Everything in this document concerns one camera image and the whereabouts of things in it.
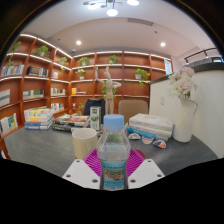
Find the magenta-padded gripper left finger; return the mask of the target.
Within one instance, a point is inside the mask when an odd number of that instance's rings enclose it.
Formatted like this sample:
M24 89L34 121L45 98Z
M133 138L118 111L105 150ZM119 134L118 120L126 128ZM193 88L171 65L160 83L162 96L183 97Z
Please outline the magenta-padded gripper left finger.
M91 151L84 159L75 159L62 178L83 188L99 189L101 163L97 151Z

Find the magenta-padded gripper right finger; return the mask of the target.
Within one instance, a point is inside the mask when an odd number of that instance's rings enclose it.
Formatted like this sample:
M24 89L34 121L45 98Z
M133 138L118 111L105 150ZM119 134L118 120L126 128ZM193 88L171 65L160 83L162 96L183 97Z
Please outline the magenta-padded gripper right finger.
M145 159L138 150L132 149L126 164L127 186L141 188L164 177L152 159Z

